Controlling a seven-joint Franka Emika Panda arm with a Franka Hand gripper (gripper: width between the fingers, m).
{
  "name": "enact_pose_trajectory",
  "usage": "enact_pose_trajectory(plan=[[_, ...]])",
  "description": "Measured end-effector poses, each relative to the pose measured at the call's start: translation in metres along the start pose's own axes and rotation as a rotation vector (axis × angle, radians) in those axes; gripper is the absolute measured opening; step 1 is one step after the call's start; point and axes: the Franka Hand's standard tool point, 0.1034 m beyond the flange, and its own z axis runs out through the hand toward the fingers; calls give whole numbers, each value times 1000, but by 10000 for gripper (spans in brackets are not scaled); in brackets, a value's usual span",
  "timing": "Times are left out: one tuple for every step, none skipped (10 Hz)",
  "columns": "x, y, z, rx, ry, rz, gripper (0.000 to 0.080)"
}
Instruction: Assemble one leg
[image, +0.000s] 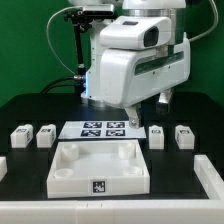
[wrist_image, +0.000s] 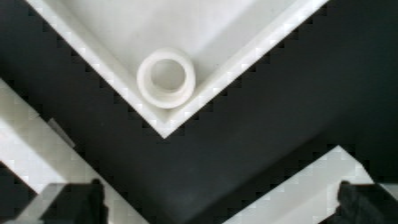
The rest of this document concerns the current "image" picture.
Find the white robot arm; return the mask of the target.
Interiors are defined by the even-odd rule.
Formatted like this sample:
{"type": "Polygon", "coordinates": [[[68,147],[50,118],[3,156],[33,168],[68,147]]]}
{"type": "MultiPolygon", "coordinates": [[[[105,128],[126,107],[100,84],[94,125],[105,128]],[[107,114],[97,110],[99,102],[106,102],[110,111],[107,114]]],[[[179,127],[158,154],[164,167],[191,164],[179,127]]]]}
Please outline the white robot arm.
{"type": "Polygon", "coordinates": [[[190,73],[190,42],[184,33],[186,0],[68,0],[74,22],[90,32],[87,102],[126,111],[141,127],[141,102],[172,97],[190,73]]]}

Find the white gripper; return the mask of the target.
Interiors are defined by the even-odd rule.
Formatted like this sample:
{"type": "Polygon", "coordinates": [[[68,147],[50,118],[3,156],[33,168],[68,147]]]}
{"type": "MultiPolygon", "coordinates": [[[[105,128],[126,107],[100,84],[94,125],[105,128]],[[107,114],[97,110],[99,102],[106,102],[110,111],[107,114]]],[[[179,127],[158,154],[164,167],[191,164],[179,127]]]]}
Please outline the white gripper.
{"type": "Polygon", "coordinates": [[[101,96],[107,105],[126,108],[129,126],[139,129],[139,108],[134,104],[161,92],[156,111],[160,115],[167,114],[173,96],[171,87],[185,82],[189,73],[188,41],[175,45],[171,55],[161,58],[156,58],[155,49],[107,49],[100,63],[101,96]]]}

